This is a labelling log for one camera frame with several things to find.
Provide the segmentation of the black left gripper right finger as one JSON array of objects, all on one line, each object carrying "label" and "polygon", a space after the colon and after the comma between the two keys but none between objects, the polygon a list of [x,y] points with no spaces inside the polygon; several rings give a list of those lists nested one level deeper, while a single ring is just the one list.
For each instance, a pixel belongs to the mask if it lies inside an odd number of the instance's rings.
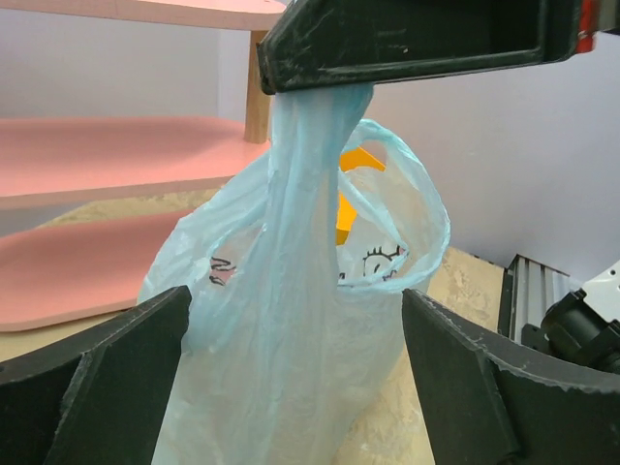
[{"label": "black left gripper right finger", "polygon": [[419,291],[407,350],[438,464],[616,464],[619,377],[520,346]]}]

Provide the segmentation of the blue printed plastic bag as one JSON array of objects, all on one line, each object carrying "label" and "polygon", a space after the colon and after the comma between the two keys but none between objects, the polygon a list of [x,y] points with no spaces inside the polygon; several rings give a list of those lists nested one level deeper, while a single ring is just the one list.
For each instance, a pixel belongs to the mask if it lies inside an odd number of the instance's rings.
[{"label": "blue printed plastic bag", "polygon": [[[401,356],[402,294],[426,289],[450,219],[408,145],[365,117],[372,96],[277,95],[265,154],[159,250],[140,298],[184,285],[192,301],[155,463],[328,464]],[[358,146],[386,169],[342,172]]]}]

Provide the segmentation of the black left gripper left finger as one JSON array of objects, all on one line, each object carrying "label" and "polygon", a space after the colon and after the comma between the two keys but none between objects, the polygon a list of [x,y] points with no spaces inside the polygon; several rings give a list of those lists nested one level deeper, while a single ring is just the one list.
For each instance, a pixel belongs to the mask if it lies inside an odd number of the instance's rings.
[{"label": "black left gripper left finger", "polygon": [[148,464],[188,327],[191,294],[169,289],[1,364],[4,464]]}]

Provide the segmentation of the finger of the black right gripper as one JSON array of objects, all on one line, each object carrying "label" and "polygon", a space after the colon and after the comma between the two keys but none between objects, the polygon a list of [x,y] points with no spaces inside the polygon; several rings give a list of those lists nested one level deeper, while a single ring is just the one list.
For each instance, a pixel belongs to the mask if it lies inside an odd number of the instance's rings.
[{"label": "finger of the black right gripper", "polygon": [[290,3],[257,46],[267,95],[565,61],[594,47],[598,1]]}]

